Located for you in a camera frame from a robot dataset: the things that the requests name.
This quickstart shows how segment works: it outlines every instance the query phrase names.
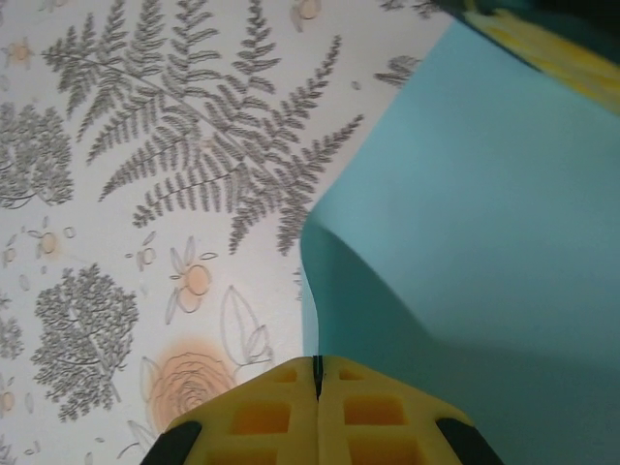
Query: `square hole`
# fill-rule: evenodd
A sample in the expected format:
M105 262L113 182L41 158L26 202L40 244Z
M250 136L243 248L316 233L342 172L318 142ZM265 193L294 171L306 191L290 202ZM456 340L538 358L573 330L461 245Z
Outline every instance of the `square hole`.
M277 461L276 449L219 450L205 465L276 465Z
M284 402L242 404L234 414L231 434L273 434L289 430L291 406Z
M340 370L340 379L344 381L363 380L363 378L358 375L358 373L355 373L347 368L343 368L342 370Z
M351 465L425 465L414 438L358 436L349 438Z
M391 395L356 395L345 399L345 424L406 424L403 404Z

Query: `light blue paper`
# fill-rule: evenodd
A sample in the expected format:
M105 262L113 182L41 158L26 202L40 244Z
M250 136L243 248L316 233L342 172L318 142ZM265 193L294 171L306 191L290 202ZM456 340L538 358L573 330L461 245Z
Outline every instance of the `light blue paper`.
M301 248L322 354L453 403L507 464L618 463L620 118L455 24Z

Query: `orange flower print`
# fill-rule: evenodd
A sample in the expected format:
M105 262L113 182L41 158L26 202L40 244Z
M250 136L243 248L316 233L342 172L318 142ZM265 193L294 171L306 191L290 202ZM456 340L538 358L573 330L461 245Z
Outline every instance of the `orange flower print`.
M314 19L321 12L321 0L294 0L291 20L297 32L303 32L303 21Z
M24 65L26 69L30 69L30 57L34 55L34 52L28 45L28 38L24 37L21 42L13 42L2 48L6 55L5 68L10 65Z
M186 353L168 360L153 386L150 412L158 432L186 412L234 387L222 360Z
M203 262L215 259L217 254L207 252L197 258L196 241L190 236L183 259L174 248L170 249L170 257L176 271L170 279L176 286L168 302L166 325L171 323L177 308L185 313L194 313L201 307L204 296L211 288L211 273Z
M10 412L16 404L15 395L8 390L13 384L13 380L14 378L11 378L5 386L2 374L0 374L0 419Z
M76 237L76 229L73 227L65 228L62 231L62 236L58 231L54 231L49 227L49 218L46 216L43 219L41 230L30 230L28 235L37 239L37 246L35 249L35 256L38 259L44 258L49 261L53 261L60 257L64 252L63 245L66 242L62 236L67 239L73 239ZM42 267L41 272L46 274L47 268Z
M13 234L7 242L7 246L2 252L2 266L6 268L11 262L13 262L17 258L17 251L14 247L17 239L17 234Z

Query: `yellow foam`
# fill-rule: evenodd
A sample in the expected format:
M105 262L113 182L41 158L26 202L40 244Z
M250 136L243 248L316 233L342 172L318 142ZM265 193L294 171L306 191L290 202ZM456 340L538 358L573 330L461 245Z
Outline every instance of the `yellow foam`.
M572 90L620 113L620 67L506 10L481 15L473 0L468 4L471 10L464 17L472 26Z
M460 465L435 424L472 422L450 404L339 356L324 357L321 465Z
M202 431L185 465L318 463L312 358L296 358L214 398L170 424Z
M296 358L176 419L202 431L185 465L460 465L437 419L450 404L339 356Z

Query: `floral wallpaper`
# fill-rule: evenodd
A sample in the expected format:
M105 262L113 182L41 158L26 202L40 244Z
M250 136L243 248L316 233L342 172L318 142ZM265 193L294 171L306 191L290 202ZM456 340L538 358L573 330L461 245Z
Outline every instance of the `floral wallpaper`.
M300 356L305 217L449 22L0 0L0 465L140 463Z

